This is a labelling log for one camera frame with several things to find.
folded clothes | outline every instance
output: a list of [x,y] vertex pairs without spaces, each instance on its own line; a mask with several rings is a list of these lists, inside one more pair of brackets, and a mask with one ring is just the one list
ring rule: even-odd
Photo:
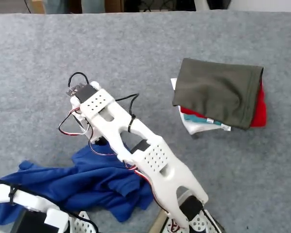
[[213,122],[209,122],[207,121],[209,118],[204,118],[204,117],[197,117],[195,115],[189,115],[189,114],[184,114],[184,119],[191,121],[191,122],[195,122],[195,123],[206,123],[206,124],[214,124],[214,125],[220,125],[221,126],[221,122],[214,120]]
[[[184,113],[185,118],[189,120],[188,116],[195,116],[197,118],[204,118],[207,119],[204,115],[194,112],[190,109],[181,107],[180,108],[181,112]],[[264,127],[266,125],[266,104],[264,101],[264,90],[263,90],[263,85],[262,82],[260,82],[260,89],[258,93],[258,100],[257,100],[257,106],[256,106],[256,111],[254,113],[252,122],[250,124],[250,127]]]
[[[171,85],[173,87],[173,90],[176,88],[177,78],[170,79]],[[208,130],[216,130],[216,129],[223,129],[225,131],[231,131],[231,127],[229,126],[219,126],[215,124],[205,124],[205,123],[196,123],[189,120],[184,119],[184,114],[180,111],[180,106],[178,106],[178,110],[180,113],[180,119],[186,128],[186,130],[189,132],[190,135],[193,135],[198,132],[202,131],[208,131]]]
[[223,124],[248,129],[252,122],[263,67],[229,65],[184,58],[173,99]]
[[[93,145],[97,153],[112,154],[110,145]],[[29,161],[19,171],[2,180],[22,186],[56,202],[70,211],[100,206],[120,222],[127,220],[134,207],[146,209],[153,196],[150,185],[125,168],[115,155],[98,155],[86,146],[72,156],[73,167],[41,167]],[[0,225],[16,220],[22,206],[0,203]]]

clothing tag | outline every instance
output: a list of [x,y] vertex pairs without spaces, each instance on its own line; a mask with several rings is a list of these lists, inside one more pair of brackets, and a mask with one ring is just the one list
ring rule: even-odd
[[213,124],[214,123],[214,120],[213,119],[210,119],[210,118],[207,118],[207,122],[210,123],[210,124]]
[[221,124],[221,128],[222,128],[224,131],[231,131],[231,127],[228,126],[228,125],[225,125],[225,124]]

white cloth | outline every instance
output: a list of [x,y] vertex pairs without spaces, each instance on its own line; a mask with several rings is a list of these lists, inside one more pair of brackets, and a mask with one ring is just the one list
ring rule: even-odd
[[[171,81],[171,85],[173,86],[173,90],[175,90],[177,78],[170,79],[170,81]],[[182,123],[190,135],[197,133],[197,132],[207,131],[207,130],[223,129],[223,126],[219,126],[219,125],[186,121],[184,119],[183,113],[180,111],[180,106],[178,106],[178,109],[179,109],[180,118],[182,120]]]

gray carpet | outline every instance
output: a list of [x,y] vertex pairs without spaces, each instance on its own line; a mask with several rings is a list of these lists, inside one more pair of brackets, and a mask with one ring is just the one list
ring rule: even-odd
[[[191,138],[171,104],[184,57],[264,66],[267,127]],[[134,113],[190,167],[228,233],[291,233],[291,13],[0,15],[0,176],[24,159],[69,166],[85,145],[57,131],[75,71],[116,98],[141,93]],[[146,233],[158,211],[91,217],[101,232]]]

stack of clothes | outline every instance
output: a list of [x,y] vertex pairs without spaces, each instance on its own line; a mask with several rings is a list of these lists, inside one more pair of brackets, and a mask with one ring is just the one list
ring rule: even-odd
[[266,125],[263,67],[230,65],[184,58],[173,105],[190,134],[231,127],[247,130]]

